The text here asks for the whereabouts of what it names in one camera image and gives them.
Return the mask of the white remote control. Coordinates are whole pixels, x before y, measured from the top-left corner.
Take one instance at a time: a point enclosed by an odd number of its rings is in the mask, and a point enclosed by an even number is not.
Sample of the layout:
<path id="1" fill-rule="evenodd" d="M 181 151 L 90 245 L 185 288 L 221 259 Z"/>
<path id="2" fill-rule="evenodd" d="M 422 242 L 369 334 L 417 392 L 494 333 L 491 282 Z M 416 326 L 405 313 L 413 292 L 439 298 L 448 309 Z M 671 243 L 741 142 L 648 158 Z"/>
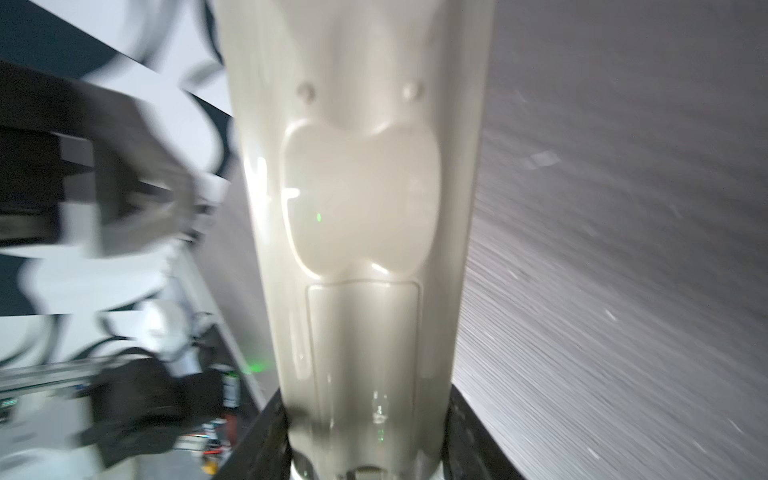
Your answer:
<path id="1" fill-rule="evenodd" d="M 308 290 L 419 288 L 411 469 L 440 462 L 492 1 L 220 1 L 219 47 L 291 447 L 314 464 Z"/>

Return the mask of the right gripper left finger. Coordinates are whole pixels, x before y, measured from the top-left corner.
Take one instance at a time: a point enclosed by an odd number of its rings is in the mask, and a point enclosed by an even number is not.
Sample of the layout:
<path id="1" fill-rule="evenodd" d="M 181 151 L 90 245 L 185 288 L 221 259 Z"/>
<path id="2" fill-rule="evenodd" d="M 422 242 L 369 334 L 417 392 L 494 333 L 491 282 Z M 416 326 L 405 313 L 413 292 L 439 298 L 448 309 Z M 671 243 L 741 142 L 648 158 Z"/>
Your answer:
<path id="1" fill-rule="evenodd" d="M 286 480 L 291 478 L 291 447 L 281 391 L 264 406 L 243 440 L 213 480 Z"/>

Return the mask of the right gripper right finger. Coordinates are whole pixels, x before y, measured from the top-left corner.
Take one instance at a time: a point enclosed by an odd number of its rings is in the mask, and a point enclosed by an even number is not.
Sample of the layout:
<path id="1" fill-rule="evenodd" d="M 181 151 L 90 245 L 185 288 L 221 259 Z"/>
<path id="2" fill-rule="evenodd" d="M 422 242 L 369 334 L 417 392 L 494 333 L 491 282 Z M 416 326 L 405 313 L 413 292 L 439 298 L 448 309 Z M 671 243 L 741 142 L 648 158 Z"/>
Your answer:
<path id="1" fill-rule="evenodd" d="M 442 447 L 446 480 L 524 480 L 456 385 L 451 386 Z"/>

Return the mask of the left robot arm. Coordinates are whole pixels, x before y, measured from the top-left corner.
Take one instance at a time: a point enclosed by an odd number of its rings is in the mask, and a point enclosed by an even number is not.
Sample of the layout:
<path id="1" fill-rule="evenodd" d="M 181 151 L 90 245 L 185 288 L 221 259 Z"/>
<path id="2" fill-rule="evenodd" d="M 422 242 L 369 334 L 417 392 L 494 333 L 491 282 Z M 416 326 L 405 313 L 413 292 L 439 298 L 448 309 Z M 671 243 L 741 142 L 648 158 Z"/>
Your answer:
<path id="1" fill-rule="evenodd" d="M 99 479 L 236 408 L 167 292 L 200 215 L 139 101 L 1 66 L 1 475 Z"/>

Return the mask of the beige battery cover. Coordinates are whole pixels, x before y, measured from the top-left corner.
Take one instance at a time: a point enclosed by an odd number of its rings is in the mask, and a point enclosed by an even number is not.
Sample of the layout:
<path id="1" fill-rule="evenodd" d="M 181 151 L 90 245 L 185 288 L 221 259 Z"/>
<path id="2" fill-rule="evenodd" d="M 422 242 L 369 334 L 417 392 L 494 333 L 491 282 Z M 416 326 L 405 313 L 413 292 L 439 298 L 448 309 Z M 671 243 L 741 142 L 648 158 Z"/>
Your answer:
<path id="1" fill-rule="evenodd" d="M 409 471 L 419 288 L 350 282 L 308 290 L 319 412 L 314 464 L 323 479 L 360 467 Z"/>

